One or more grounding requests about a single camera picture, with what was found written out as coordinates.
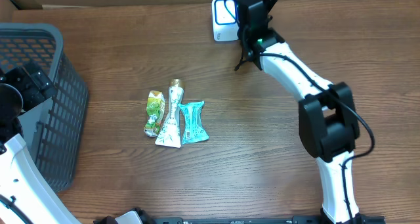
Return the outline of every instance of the basket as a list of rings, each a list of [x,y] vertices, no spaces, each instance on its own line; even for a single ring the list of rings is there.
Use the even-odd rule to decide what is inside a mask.
[[[42,67],[58,93],[19,120],[39,172],[54,192],[60,192],[73,183],[89,94],[54,26],[0,24],[0,68],[7,73],[29,61]]]

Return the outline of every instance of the gold cap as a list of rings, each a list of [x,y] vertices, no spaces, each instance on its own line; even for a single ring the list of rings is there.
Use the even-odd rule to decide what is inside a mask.
[[[180,87],[184,89],[184,82],[180,79],[172,79],[170,87]]]

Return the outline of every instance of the teal wrapper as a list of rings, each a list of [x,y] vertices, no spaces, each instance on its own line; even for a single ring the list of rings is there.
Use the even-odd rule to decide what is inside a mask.
[[[201,110],[204,106],[204,101],[190,102],[187,105],[178,104],[182,114],[185,118],[185,131],[182,136],[182,144],[196,143],[209,139],[201,124]]]

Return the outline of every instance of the white tube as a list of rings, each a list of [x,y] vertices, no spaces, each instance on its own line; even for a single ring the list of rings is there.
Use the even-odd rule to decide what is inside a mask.
[[[156,145],[174,148],[181,147],[178,103],[182,100],[182,95],[184,94],[183,88],[183,82],[180,79],[172,79],[171,86],[169,87],[169,113],[157,136]]]

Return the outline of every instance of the wooden table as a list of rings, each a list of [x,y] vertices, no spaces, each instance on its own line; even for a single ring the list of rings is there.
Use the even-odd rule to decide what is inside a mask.
[[[361,212],[420,222],[420,0],[283,1],[272,15],[304,62],[352,87],[376,134],[377,149],[354,164]],[[210,5],[16,11],[14,21],[58,27],[90,89],[75,182],[60,194],[80,221],[135,206],[187,218],[319,214],[297,103],[255,66],[233,71],[240,47],[214,42]],[[165,148],[142,131],[148,92],[167,99],[172,78],[186,82],[183,103],[205,101],[209,141]],[[368,144],[362,131],[356,152]]]

